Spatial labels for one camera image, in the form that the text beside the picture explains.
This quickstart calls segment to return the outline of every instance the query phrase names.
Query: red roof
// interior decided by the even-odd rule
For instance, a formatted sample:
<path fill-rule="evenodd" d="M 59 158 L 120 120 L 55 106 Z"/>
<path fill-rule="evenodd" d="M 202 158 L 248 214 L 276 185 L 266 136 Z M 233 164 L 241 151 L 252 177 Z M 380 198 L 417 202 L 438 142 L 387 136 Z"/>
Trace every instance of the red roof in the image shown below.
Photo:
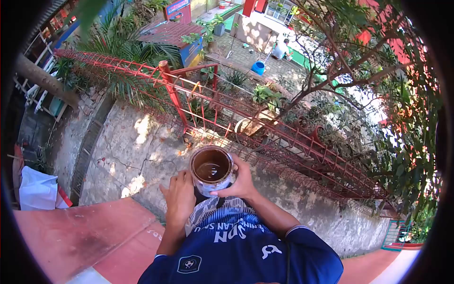
<path fill-rule="evenodd" d="M 179 22 L 168 21 L 165 24 L 158 25 L 159 22 L 150 23 L 142 28 L 139 41 L 164 43 L 182 48 L 187 45 L 181 38 L 182 35 L 190 33 L 201 34 L 203 27 L 194 23 L 183 24 Z"/>

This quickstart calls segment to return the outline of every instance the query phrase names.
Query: hand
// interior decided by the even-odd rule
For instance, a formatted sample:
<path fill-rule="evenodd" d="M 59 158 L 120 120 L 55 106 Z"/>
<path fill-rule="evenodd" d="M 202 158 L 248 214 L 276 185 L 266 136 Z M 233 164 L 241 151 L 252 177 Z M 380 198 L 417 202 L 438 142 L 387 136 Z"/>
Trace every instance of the hand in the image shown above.
<path fill-rule="evenodd" d="M 231 153 L 235 166 L 238 167 L 237 180 L 226 189 L 211 191 L 211 195 L 219 197 L 236 196 L 239 198 L 251 198 L 258 194 L 257 189 L 252 183 L 252 175 L 250 165 L 248 162 L 243 161 L 236 154 Z"/>
<path fill-rule="evenodd" d="M 167 203 L 167 224 L 184 227 L 196 204 L 191 174 L 187 170 L 179 171 L 178 176 L 170 178 L 168 189 L 162 184 L 159 189 Z"/>

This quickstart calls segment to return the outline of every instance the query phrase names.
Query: drain grate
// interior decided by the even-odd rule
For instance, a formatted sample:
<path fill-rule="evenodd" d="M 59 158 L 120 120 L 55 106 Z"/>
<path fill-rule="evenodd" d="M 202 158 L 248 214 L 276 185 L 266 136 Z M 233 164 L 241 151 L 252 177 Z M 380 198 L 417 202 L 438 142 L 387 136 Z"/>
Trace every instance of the drain grate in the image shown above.
<path fill-rule="evenodd" d="M 98 137 L 103 129 L 103 124 L 93 119 L 85 136 L 77 155 L 76 163 L 74 165 L 73 178 L 71 180 L 71 195 L 70 199 L 74 205 L 79 205 L 80 193 L 84 185 L 85 175 L 87 174 L 88 166 L 90 164 L 91 154 L 98 141 Z"/>
<path fill-rule="evenodd" d="M 98 142 L 98 138 L 104 128 L 109 111 L 114 105 L 114 100 L 108 95 L 99 106 L 96 115 L 90 121 L 87 132 L 82 139 L 82 144 L 79 148 L 76 162 L 74 164 L 73 176 L 71 179 L 71 194 L 69 199 L 74 206 L 79 205 L 79 199 L 82 193 L 82 188 L 87 174 L 88 166 L 90 165 L 91 155 Z"/>
<path fill-rule="evenodd" d="M 298 62 L 294 61 L 293 59 L 290 60 L 290 63 L 292 63 L 296 67 L 303 67 L 303 65 L 299 64 Z"/>

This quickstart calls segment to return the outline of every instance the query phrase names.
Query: blue barrel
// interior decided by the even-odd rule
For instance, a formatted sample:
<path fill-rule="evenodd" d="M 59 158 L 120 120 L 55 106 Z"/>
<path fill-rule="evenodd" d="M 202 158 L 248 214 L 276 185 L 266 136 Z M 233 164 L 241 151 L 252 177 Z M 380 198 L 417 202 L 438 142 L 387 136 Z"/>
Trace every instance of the blue barrel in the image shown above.
<path fill-rule="evenodd" d="M 265 71 L 265 64 L 261 61 L 257 61 L 252 65 L 251 70 L 259 75 L 263 75 L 263 72 Z"/>

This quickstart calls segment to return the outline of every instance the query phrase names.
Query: person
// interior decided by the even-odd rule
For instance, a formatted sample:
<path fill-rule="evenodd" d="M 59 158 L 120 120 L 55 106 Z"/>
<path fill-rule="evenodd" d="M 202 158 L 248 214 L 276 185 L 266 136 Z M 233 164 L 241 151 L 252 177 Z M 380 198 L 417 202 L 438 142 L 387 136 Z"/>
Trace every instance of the person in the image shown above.
<path fill-rule="evenodd" d="M 273 52 L 271 53 L 272 56 L 276 57 L 278 60 L 284 58 L 284 55 L 290 56 L 293 54 L 293 51 L 289 53 L 288 50 L 288 39 L 284 39 L 284 41 L 278 41 Z"/>
<path fill-rule="evenodd" d="M 235 182 L 197 205 L 189 171 L 173 176 L 168 189 L 159 186 L 166 229 L 138 283 L 337 283 L 343 265 L 336 252 L 263 197 L 249 164 L 231 155 Z"/>

